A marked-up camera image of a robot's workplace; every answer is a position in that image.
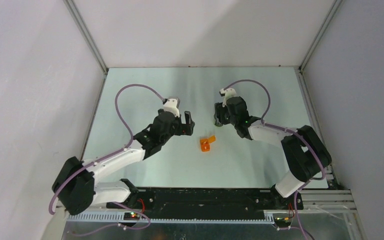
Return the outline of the green pill bottle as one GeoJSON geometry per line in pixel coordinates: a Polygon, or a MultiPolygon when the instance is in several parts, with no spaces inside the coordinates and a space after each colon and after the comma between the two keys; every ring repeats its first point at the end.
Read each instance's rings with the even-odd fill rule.
{"type": "Polygon", "coordinates": [[[216,127],[222,127],[222,126],[223,126],[223,124],[222,124],[221,122],[219,122],[218,120],[215,120],[215,121],[214,121],[214,125],[215,125],[216,127]]]}

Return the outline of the orange pill box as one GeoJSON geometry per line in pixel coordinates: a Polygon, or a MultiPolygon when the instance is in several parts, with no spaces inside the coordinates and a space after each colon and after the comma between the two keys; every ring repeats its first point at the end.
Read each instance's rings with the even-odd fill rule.
{"type": "Polygon", "coordinates": [[[211,144],[216,141],[216,136],[211,135],[210,137],[207,138],[200,138],[199,139],[199,144],[200,144],[200,149],[202,152],[209,152],[211,150],[211,144]]]}

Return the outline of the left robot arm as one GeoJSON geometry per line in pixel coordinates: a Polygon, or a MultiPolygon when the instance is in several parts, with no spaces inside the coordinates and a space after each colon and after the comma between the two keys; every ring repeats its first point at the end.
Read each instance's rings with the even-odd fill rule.
{"type": "Polygon", "coordinates": [[[185,122],[182,122],[180,117],[159,109],[153,123],[134,135],[128,147],[88,163],[70,157],[51,187],[52,200],[60,200],[72,216],[102,203],[117,202],[125,208],[133,208],[138,202],[133,184],[126,179],[103,182],[103,178],[155,155],[173,136],[191,136],[195,127],[191,112],[185,111],[184,117],[185,122]]]}

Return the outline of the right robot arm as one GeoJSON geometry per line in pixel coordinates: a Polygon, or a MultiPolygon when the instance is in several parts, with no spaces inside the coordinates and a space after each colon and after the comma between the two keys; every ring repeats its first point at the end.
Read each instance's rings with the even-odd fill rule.
{"type": "Polygon", "coordinates": [[[240,96],[214,105],[214,120],[218,127],[232,125],[238,136],[251,141],[261,141],[283,150],[288,172],[271,188],[271,204],[284,209],[291,202],[291,195],[316,175],[326,174],[325,168],[332,157],[315,130],[304,125],[287,128],[268,123],[248,112],[245,100],[240,96]]]}

